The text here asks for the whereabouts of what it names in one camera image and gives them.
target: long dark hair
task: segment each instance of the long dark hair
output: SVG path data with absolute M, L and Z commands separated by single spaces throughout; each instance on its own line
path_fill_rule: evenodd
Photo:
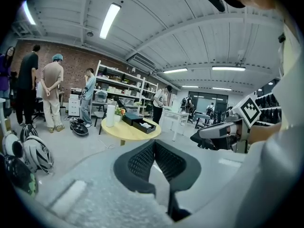
M 15 48 L 14 48 L 14 52 L 13 52 L 13 55 L 11 57 L 9 57 L 9 59 L 7 59 L 7 56 L 8 56 L 8 51 L 9 49 L 11 48 L 14 48 L 14 47 L 9 47 L 7 50 L 6 50 L 6 53 L 5 53 L 5 56 L 4 56 L 4 60 L 3 60 L 3 67 L 4 68 L 9 68 L 10 65 L 11 65 L 11 62 L 13 60 L 13 57 L 14 57 L 14 54 L 15 54 Z

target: white ceiling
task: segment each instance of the white ceiling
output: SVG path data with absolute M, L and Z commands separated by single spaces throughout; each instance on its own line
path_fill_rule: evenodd
M 122 9 L 106 40 L 100 39 L 112 3 Z M 12 27 L 19 37 L 91 47 L 122 61 L 138 52 L 156 65 L 158 76 L 176 86 L 225 87 L 246 94 L 278 75 L 277 38 L 283 24 L 272 10 L 225 5 L 226 12 L 220 13 L 208 0 L 29 0 L 28 6 L 37 26 L 20 11 Z M 89 31 L 93 37 L 86 35 Z M 245 72 L 211 70 L 242 59 Z M 188 72 L 162 73 L 182 67 Z

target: sneaker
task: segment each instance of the sneaker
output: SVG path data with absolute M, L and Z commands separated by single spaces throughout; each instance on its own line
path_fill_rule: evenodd
M 56 127 L 57 132 L 60 132 L 61 130 L 64 130 L 64 125 L 59 125 Z

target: woman in purple top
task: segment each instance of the woman in purple top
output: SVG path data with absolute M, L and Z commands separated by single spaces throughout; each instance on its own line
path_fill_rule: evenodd
M 5 55 L 0 56 L 0 98 L 10 97 L 10 65 L 15 53 L 14 47 L 9 47 Z

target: black pants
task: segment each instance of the black pants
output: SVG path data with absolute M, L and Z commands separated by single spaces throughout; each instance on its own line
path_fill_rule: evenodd
M 33 124 L 32 115 L 34 112 L 36 91 L 18 89 L 16 98 L 16 115 L 18 123 L 23 122 L 23 110 L 25 117 L 25 124 Z
M 159 124 L 161 116 L 162 116 L 162 108 L 153 105 L 153 121 Z

